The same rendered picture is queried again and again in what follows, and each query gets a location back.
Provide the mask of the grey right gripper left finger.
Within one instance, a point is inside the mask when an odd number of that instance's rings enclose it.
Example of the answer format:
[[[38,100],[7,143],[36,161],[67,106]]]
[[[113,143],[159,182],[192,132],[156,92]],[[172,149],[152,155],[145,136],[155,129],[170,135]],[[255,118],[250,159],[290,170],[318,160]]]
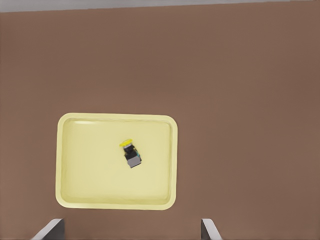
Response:
[[[65,221],[63,218],[52,219],[31,240],[65,240]]]

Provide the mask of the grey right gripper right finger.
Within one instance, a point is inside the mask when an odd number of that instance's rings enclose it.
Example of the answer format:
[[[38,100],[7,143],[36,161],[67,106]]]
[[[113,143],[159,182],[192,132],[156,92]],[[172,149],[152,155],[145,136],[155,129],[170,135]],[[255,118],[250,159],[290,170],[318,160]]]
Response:
[[[200,223],[201,240],[223,240],[216,225],[210,218],[202,218]]]

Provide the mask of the pale yellow rectangular tray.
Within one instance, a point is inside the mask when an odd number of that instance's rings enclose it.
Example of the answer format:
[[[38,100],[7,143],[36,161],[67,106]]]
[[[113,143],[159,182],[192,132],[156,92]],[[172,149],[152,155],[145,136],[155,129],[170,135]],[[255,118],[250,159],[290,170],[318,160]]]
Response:
[[[130,168],[120,144],[141,156]],[[57,124],[55,197],[66,208],[163,211],[177,195],[178,125],[168,115],[66,113]]]

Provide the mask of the yellow-capped push-button switch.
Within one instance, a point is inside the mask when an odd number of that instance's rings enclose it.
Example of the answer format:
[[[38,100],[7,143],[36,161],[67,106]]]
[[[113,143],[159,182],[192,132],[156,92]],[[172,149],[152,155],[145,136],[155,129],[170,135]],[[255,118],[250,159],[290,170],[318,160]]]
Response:
[[[135,146],[133,145],[132,139],[127,139],[123,141],[120,144],[120,146],[124,150],[124,157],[131,169],[142,163],[142,158]]]

